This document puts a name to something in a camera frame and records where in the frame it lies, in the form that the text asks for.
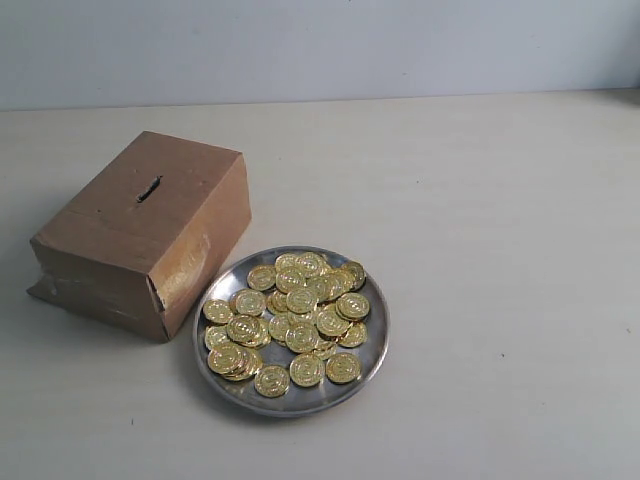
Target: table surface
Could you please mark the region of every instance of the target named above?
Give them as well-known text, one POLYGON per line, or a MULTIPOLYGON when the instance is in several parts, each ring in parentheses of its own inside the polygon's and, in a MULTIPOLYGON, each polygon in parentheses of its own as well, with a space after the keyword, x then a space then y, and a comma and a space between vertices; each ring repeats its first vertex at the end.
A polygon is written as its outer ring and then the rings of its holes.
POLYGON ((635 479, 640 92, 0 114, 0 478, 635 479), (358 395, 299 420, 29 298, 29 237, 141 130, 245 153, 254 220, 359 259, 391 312, 358 395))

